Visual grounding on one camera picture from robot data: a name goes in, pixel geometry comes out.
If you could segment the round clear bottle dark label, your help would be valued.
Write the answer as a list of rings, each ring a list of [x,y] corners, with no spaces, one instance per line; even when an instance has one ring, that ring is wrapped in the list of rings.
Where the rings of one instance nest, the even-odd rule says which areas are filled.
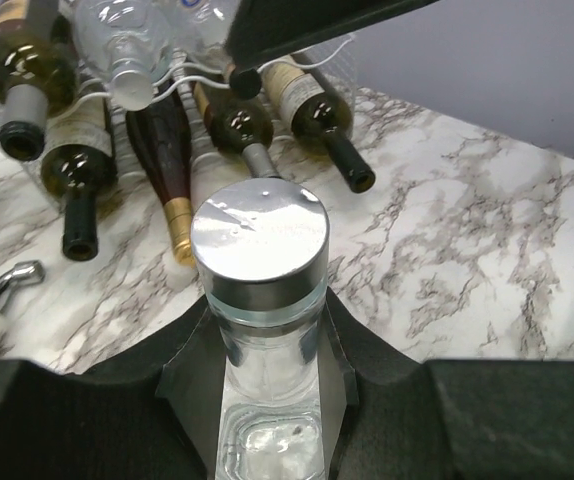
[[[325,475],[318,334],[330,223],[279,178],[226,186],[194,215],[192,251],[227,353],[216,475]]]

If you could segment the clear bottle white label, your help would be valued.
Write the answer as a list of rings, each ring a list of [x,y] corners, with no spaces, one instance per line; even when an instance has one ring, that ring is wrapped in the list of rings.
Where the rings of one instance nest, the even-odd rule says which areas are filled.
[[[236,0],[172,1],[183,50],[213,68],[224,65],[230,59],[225,42],[239,4]]]

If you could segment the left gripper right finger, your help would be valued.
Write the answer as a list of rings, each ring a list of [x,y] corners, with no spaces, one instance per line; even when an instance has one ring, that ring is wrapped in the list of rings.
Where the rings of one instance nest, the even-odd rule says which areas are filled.
[[[418,363],[329,293],[318,369],[331,479],[574,479],[574,361]]]

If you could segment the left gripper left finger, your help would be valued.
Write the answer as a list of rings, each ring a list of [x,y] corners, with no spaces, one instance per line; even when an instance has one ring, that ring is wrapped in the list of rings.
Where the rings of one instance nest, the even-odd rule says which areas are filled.
[[[0,479],[211,479],[217,422],[193,393],[211,318],[181,317],[82,374],[0,359]]]

